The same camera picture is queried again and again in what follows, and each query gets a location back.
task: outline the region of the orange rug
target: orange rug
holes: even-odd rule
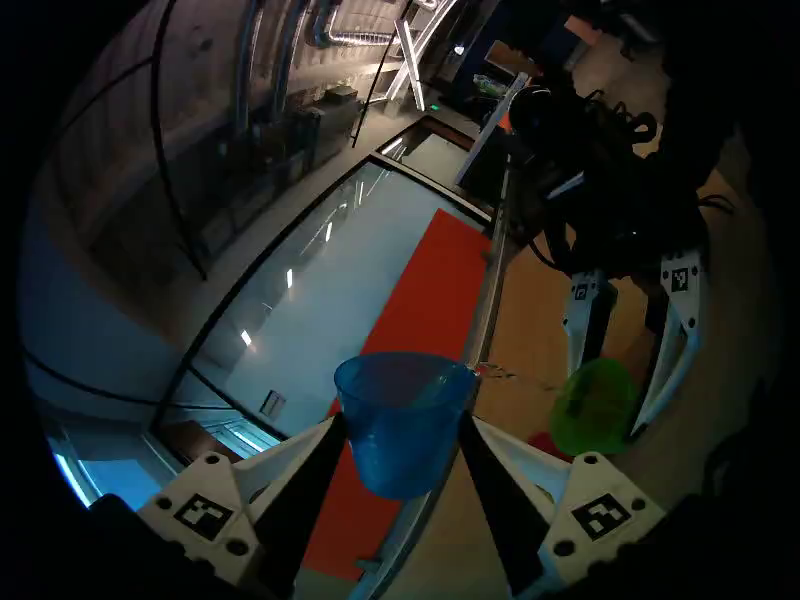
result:
[[[460,360],[486,271],[491,241],[438,210],[364,343],[362,354],[427,352]],[[330,414],[338,412],[336,400]],[[367,490],[346,445],[322,505],[303,566],[357,581],[359,559],[371,559],[401,502]]]

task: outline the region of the wall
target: wall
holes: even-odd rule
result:
[[[39,205],[22,239],[18,287],[20,337],[53,369],[88,385],[158,400],[180,354],[104,295],[57,248]],[[33,391],[55,406],[95,416],[146,421],[149,407],[98,398],[28,370]]]
[[[178,0],[164,46],[160,107],[166,152],[174,156],[230,116],[237,40],[248,0]],[[253,65],[251,107],[267,102],[276,66],[275,40],[289,0],[267,2]],[[166,0],[153,0],[103,50],[62,117],[66,123],[108,81],[150,56]],[[404,3],[344,0],[336,26],[391,32]],[[306,8],[313,7],[309,0]],[[308,13],[302,23],[307,25]],[[310,46],[301,35],[289,91],[339,82],[365,89],[383,47]],[[393,68],[399,62],[393,62]],[[156,173],[145,67],[96,102],[53,153],[60,194],[85,245],[124,202]]]
[[[176,465],[159,458],[135,425],[74,416],[60,421],[101,494],[116,494],[137,510],[175,478]]]

